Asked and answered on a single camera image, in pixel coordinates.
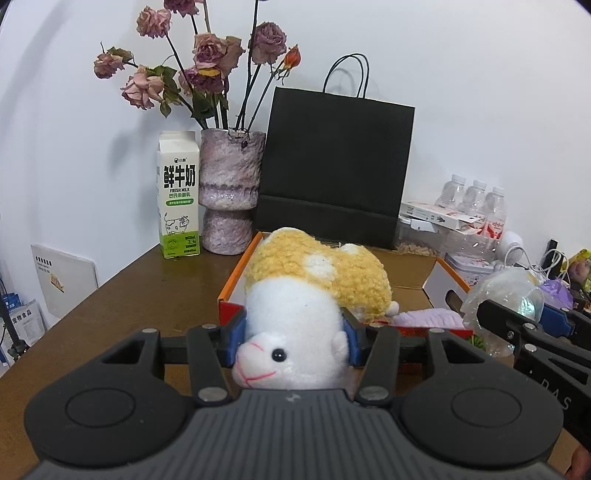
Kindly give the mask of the clear plastic food container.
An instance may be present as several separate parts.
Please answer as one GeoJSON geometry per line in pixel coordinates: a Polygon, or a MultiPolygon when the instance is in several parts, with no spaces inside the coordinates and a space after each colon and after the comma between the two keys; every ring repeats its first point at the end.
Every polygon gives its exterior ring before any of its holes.
{"type": "Polygon", "coordinates": [[[399,216],[394,249],[399,253],[443,257],[450,231],[432,222],[399,216]]]}

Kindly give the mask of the dried pink rose bouquet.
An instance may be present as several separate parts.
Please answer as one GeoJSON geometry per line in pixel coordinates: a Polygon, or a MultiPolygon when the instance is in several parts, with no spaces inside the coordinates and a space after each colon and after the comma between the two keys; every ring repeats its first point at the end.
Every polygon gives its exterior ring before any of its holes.
{"type": "Polygon", "coordinates": [[[175,65],[162,62],[148,67],[139,64],[126,49],[102,48],[93,61],[93,73],[106,80],[127,68],[132,70],[120,88],[121,97],[140,110],[157,107],[168,116],[174,106],[186,108],[201,129],[214,121],[217,129],[249,132],[271,84],[283,81],[301,64],[297,45],[287,46],[287,34],[273,22],[259,22],[259,1],[253,3],[249,41],[221,37],[211,28],[207,1],[164,1],[158,9],[144,7],[135,29],[144,38],[164,39],[175,65]],[[193,31],[191,61],[182,62],[170,37],[172,18],[190,19],[193,31]],[[246,60],[245,94],[235,123],[228,120],[229,76],[246,60]]]}

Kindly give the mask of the purple white gift bag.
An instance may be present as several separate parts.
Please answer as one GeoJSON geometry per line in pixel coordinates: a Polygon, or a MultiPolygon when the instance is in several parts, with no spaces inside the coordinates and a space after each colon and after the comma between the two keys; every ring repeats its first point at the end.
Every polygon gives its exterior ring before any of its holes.
{"type": "Polygon", "coordinates": [[[556,309],[571,310],[574,305],[573,295],[570,292],[569,285],[562,280],[547,279],[539,289],[542,291],[544,303],[556,309]]]}

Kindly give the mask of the right clear water bottle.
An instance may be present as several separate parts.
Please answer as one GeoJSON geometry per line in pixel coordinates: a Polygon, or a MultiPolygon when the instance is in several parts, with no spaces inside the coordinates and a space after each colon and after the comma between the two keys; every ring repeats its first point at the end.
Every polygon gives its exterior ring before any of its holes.
{"type": "Polygon", "coordinates": [[[494,187],[486,195],[481,214],[484,217],[481,233],[494,240],[500,240],[507,220],[505,190],[503,188],[494,187]]]}

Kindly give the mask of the small white tin box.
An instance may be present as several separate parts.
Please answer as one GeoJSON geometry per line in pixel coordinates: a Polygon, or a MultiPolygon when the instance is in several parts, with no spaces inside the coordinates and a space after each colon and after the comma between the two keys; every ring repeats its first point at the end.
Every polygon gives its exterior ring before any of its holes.
{"type": "Polygon", "coordinates": [[[444,259],[470,287],[495,271],[492,263],[480,258],[447,253],[444,259]]]}

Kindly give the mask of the small white desk fan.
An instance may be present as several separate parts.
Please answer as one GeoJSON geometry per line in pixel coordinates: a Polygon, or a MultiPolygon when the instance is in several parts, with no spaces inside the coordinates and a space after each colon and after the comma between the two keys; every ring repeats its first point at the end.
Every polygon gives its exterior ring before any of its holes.
{"type": "Polygon", "coordinates": [[[497,242],[492,262],[495,271],[517,264],[524,254],[523,239],[513,231],[505,231],[497,242]]]}

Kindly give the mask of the red cardboard pumpkin box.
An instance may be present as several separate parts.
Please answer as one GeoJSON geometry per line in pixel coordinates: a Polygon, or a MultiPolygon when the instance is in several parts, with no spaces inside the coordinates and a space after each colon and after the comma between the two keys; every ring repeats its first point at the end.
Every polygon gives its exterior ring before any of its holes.
{"type": "MultiPolygon", "coordinates": [[[[232,270],[217,297],[218,320],[230,321],[245,305],[245,269],[266,232],[256,234],[232,270]]],[[[468,284],[439,257],[403,254],[372,247],[370,251],[383,263],[389,276],[393,298],[401,311],[428,308],[459,308],[470,290],[468,284]]]]}

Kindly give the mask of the iridescent clear plastic ball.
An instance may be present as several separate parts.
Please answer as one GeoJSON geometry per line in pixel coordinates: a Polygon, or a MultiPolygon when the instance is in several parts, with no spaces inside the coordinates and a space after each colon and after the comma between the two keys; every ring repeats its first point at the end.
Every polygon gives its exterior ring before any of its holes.
{"type": "Polygon", "coordinates": [[[514,348],[507,341],[488,332],[477,319],[479,305],[493,300],[533,323],[541,319],[544,296],[539,288],[541,281],[530,270],[506,268],[480,280],[469,291],[460,308],[463,323],[484,342],[486,352],[498,358],[508,357],[514,348]]]}

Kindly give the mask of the white green milk carton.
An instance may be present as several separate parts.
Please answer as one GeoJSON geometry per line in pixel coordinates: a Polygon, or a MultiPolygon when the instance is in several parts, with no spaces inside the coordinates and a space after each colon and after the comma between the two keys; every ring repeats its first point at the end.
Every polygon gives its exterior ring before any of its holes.
{"type": "Polygon", "coordinates": [[[199,147],[194,131],[161,132],[156,169],[159,244],[165,259],[200,253],[199,147]]]}

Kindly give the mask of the white board on floor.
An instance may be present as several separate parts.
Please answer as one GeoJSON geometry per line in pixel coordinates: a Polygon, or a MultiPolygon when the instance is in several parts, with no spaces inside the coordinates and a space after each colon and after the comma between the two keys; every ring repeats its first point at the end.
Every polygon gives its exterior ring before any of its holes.
{"type": "Polygon", "coordinates": [[[38,244],[31,252],[51,315],[63,318],[98,288],[93,261],[38,244]]]}

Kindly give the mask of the lilac fluffy towel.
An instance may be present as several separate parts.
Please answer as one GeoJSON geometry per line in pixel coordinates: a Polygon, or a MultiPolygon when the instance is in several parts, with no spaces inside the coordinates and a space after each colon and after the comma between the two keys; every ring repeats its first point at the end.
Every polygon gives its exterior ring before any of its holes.
{"type": "Polygon", "coordinates": [[[393,317],[393,322],[397,326],[409,328],[465,328],[463,319],[457,312],[440,308],[402,312],[393,317]]]}

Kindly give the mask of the colourful snack packet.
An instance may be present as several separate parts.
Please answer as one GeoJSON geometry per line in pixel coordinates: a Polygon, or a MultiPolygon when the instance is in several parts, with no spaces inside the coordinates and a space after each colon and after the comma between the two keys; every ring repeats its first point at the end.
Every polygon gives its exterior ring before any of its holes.
{"type": "Polygon", "coordinates": [[[591,251],[582,249],[569,260],[568,277],[572,287],[589,294],[591,291],[591,251]]]}

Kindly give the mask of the flat white carton box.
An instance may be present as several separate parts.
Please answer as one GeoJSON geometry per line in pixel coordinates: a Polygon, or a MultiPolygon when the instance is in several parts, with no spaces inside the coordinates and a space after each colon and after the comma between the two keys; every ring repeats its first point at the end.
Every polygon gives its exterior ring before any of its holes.
{"type": "Polygon", "coordinates": [[[485,223],[479,216],[420,202],[401,203],[400,214],[457,231],[479,229],[485,223]]]}

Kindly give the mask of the left clear water bottle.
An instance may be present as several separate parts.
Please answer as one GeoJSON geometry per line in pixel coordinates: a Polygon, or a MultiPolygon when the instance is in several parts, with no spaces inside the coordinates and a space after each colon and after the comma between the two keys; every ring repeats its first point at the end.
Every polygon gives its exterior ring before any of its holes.
{"type": "Polygon", "coordinates": [[[456,210],[462,202],[465,194],[466,178],[453,174],[452,178],[445,183],[442,192],[435,204],[441,208],[456,210]]]}

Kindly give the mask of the black paper shopping bag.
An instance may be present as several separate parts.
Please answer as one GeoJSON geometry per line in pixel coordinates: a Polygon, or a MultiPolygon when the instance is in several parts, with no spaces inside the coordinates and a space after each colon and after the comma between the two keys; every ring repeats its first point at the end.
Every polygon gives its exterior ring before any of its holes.
{"type": "Polygon", "coordinates": [[[356,96],[276,88],[253,226],[294,227],[319,239],[394,245],[415,109],[367,98],[362,53],[356,96]]]}

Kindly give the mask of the clear water bottle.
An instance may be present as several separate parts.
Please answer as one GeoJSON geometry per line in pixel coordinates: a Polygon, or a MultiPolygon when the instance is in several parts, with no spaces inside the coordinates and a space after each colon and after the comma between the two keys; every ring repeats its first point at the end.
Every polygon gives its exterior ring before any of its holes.
{"type": "Polygon", "coordinates": [[[503,188],[494,187],[486,195],[481,214],[484,217],[481,233],[494,240],[500,240],[507,220],[505,190],[503,188]]]}
{"type": "Polygon", "coordinates": [[[462,202],[465,194],[466,178],[453,174],[452,178],[445,183],[442,192],[435,204],[441,208],[456,210],[462,202]]]}
{"type": "Polygon", "coordinates": [[[487,184],[480,180],[474,180],[466,190],[458,210],[466,215],[477,216],[486,199],[487,184]]]}

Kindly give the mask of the yellow white plush toy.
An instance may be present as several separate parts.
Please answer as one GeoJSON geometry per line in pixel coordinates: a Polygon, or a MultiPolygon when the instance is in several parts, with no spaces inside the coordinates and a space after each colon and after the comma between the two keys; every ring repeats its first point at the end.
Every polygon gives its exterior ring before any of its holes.
{"type": "Polygon", "coordinates": [[[245,341],[233,380],[252,389],[342,388],[353,351],[345,311],[361,322],[399,313],[378,257],[292,227],[271,232],[245,268],[245,341]]]}

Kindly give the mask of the middle clear water bottle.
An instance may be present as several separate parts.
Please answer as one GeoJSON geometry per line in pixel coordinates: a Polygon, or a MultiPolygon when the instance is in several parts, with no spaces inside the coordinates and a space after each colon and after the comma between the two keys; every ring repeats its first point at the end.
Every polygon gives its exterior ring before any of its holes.
{"type": "Polygon", "coordinates": [[[466,190],[458,210],[466,215],[477,216],[486,199],[487,184],[480,180],[474,180],[466,190]]]}

